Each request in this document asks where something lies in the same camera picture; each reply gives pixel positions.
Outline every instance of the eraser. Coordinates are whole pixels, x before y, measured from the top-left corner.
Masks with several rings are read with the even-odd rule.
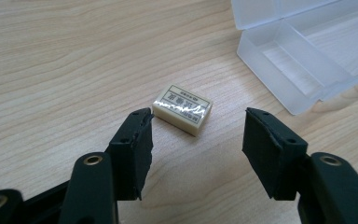
[[[198,136],[213,102],[192,91],[170,85],[153,103],[153,113],[187,133]]]

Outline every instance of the wooden table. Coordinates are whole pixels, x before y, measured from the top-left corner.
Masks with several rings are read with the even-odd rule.
[[[292,116],[238,58],[240,35],[228,0],[0,0],[0,189],[29,199],[69,179],[176,83],[212,99],[212,114],[197,138],[153,119],[144,199],[119,202],[121,223],[300,223],[241,152],[245,109],[358,171],[358,86]]]

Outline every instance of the wood grain surface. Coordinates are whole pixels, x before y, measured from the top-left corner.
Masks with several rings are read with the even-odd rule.
[[[358,86],[292,116],[238,58],[240,35],[228,0],[0,0],[0,189],[29,199],[68,180],[175,83],[211,116],[197,138],[153,119],[144,199],[118,203],[121,223],[300,223],[241,152],[245,109],[358,171]]]

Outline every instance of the black plastic part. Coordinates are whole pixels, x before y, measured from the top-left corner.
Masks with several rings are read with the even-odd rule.
[[[68,183],[69,181],[66,181],[25,201],[29,223],[51,224],[58,222]]]
[[[60,224],[118,223],[109,155],[94,152],[80,157],[62,205]]]
[[[0,224],[28,223],[21,193],[14,189],[0,190]]]
[[[246,110],[242,151],[275,200],[294,200],[298,164],[307,157],[307,142],[270,113]]]
[[[358,174],[340,157],[314,153],[310,183],[325,215],[325,223],[358,223]]]
[[[153,148],[150,108],[132,112],[106,149],[112,160],[115,191],[119,201],[142,200]]]
[[[326,223],[322,207],[314,194],[308,196],[301,195],[297,210],[303,224]]]

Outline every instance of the transparent container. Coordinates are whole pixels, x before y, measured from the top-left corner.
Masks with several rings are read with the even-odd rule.
[[[358,84],[358,0],[232,0],[238,55],[300,114]]]

